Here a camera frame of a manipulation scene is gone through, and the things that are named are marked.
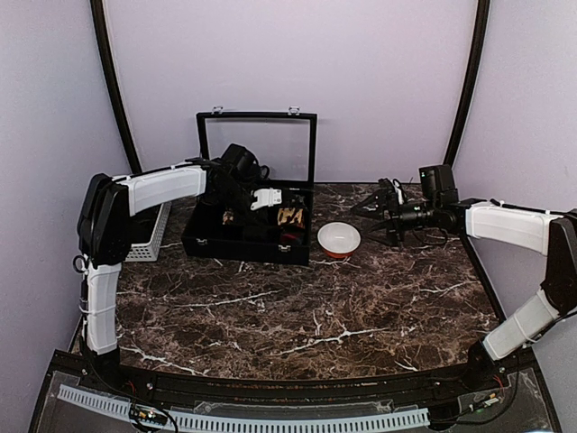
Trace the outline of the black necktie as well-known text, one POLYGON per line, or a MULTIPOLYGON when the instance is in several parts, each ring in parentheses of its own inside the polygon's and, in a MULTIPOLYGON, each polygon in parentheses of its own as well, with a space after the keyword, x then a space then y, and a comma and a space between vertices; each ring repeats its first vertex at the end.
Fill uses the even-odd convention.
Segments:
POLYGON ((279 226, 247 225, 243 227, 242 239, 244 242, 277 244, 280 232, 279 226))

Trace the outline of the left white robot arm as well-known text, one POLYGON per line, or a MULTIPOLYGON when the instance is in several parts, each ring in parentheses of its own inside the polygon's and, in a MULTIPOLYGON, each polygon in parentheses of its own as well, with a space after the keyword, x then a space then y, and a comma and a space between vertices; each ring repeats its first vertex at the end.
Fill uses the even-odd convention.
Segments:
POLYGON ((80 310, 91 353, 106 355, 117 348, 117 282, 131 250, 129 226, 136 214, 180 198, 204 197, 254 223, 263 208, 296 205, 295 189, 239 180, 233 170, 222 159, 195 158, 141 174, 98 173, 91 179, 77 225, 80 253, 73 260, 83 276, 80 310))

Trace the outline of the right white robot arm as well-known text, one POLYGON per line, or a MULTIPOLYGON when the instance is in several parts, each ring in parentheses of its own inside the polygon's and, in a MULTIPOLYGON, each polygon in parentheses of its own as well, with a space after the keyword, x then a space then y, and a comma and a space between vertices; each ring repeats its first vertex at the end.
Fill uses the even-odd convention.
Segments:
POLYGON ((460 383, 481 390, 495 375, 493 362, 535 342, 576 310, 576 214, 511 206, 497 200, 461 200, 450 180, 423 180, 424 200, 409 200, 395 180, 382 179, 373 194, 353 206, 360 217, 376 220, 382 243, 400 247, 408 231, 437 228, 444 235, 464 235, 512 244, 546 258, 545 278, 536 294, 486 335, 469 354, 460 383))

